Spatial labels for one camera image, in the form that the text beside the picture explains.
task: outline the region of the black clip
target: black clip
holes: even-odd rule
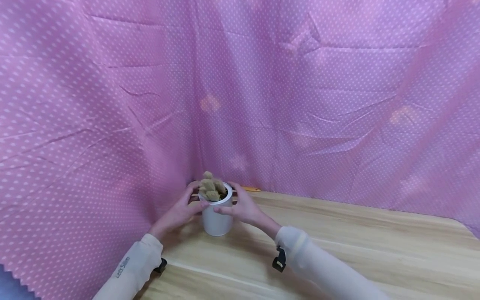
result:
[[[280,246],[277,246],[276,250],[279,252],[279,254],[278,257],[273,260],[272,267],[282,273],[283,269],[285,269],[285,266],[287,265],[287,256],[285,255],[285,250],[283,250]]]
[[[153,271],[158,273],[158,276],[161,276],[163,271],[165,271],[166,267],[167,267],[167,260],[162,258],[162,263],[157,268],[153,269]]]

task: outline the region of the small cactus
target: small cactus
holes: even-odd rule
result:
[[[212,173],[207,171],[204,173],[204,179],[200,181],[198,193],[208,201],[216,202],[227,194],[227,189],[221,180],[214,179]]]

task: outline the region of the right hand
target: right hand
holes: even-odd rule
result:
[[[237,191],[237,205],[232,207],[220,206],[214,207],[216,213],[232,216],[235,220],[257,226],[265,213],[255,204],[248,193],[238,184],[229,182],[229,184]]]

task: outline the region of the cream long sleeve shirt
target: cream long sleeve shirt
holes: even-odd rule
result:
[[[302,230],[282,227],[275,243],[285,250],[287,266],[333,300],[388,300],[372,282],[316,246]],[[162,244],[146,234],[123,257],[94,300],[132,300],[161,263]]]

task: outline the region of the pink polka dot fabric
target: pink polka dot fabric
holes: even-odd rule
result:
[[[0,0],[0,264],[90,299],[208,169],[480,236],[480,1]]]

